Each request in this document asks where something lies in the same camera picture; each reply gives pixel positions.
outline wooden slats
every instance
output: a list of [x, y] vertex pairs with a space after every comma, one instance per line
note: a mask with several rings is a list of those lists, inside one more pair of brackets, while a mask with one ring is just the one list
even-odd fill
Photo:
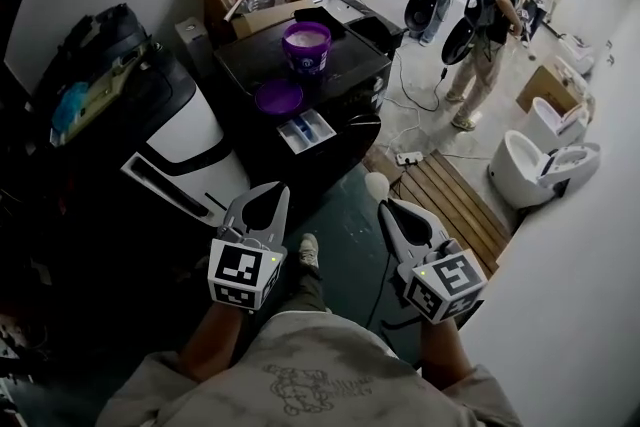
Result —
[[487, 277], [498, 269], [496, 260], [510, 239], [507, 230], [439, 152], [402, 172], [380, 149], [373, 148], [364, 164], [397, 183], [391, 197], [437, 215], [451, 237], [464, 249], [473, 250]]

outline power strip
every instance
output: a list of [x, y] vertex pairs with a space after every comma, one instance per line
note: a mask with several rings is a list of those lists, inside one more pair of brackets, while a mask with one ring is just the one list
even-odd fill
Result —
[[398, 153], [396, 155], [396, 162], [399, 166], [410, 166], [417, 164], [424, 160], [424, 156], [421, 151], [414, 151], [411, 153]]

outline beige sweatshirt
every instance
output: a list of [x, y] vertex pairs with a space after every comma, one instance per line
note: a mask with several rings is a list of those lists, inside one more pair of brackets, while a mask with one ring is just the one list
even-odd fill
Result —
[[482, 367], [440, 392], [378, 337], [328, 313], [275, 316], [242, 360], [201, 384], [176, 362], [148, 356], [97, 426], [520, 425]]

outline sneaker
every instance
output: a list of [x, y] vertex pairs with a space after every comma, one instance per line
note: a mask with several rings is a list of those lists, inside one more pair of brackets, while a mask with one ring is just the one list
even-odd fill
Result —
[[476, 129], [476, 124], [471, 121], [469, 118], [463, 118], [461, 116], [455, 116], [451, 120], [451, 124], [459, 128], [460, 130], [464, 130], [465, 132], [472, 132]]
[[318, 241], [311, 233], [305, 233], [300, 242], [300, 263], [318, 268]]
[[458, 96], [455, 93], [449, 91], [446, 95], [444, 95], [444, 99], [449, 103], [460, 103], [464, 102], [464, 96]]

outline purple lid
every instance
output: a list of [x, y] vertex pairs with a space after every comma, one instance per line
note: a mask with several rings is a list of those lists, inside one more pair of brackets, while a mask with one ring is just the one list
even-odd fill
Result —
[[255, 96], [256, 105], [266, 114], [289, 114], [302, 103], [302, 88], [286, 79], [265, 82]]

